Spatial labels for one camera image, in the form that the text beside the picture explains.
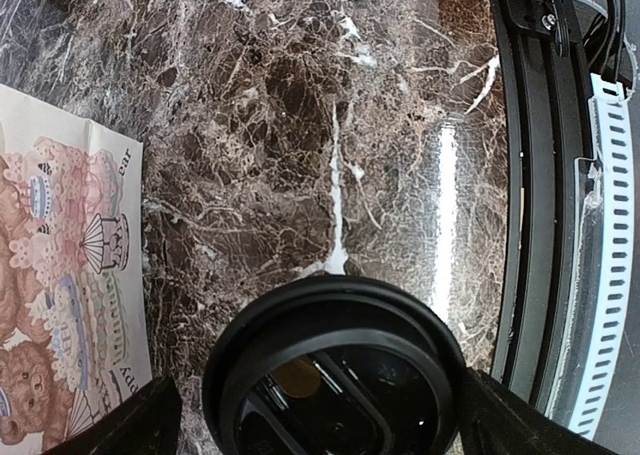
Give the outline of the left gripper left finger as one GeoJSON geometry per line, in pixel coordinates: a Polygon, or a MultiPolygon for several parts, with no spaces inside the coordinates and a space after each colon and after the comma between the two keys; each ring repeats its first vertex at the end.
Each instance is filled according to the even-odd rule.
{"type": "Polygon", "coordinates": [[[49,449],[49,454],[175,454],[182,399],[172,378],[143,386],[92,428],[49,449]]]}

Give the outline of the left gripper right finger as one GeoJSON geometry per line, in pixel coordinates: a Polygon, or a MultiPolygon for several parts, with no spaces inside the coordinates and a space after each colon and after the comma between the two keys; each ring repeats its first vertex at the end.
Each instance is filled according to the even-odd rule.
{"type": "Polygon", "coordinates": [[[462,379],[466,454],[609,454],[549,420],[489,375],[468,368],[462,379]]]}

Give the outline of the white paper takeout bag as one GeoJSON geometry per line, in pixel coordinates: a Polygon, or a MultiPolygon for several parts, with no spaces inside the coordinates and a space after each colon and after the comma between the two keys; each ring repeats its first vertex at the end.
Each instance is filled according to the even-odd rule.
{"type": "Polygon", "coordinates": [[[141,143],[1,90],[1,450],[40,454],[151,379],[141,143]]]}

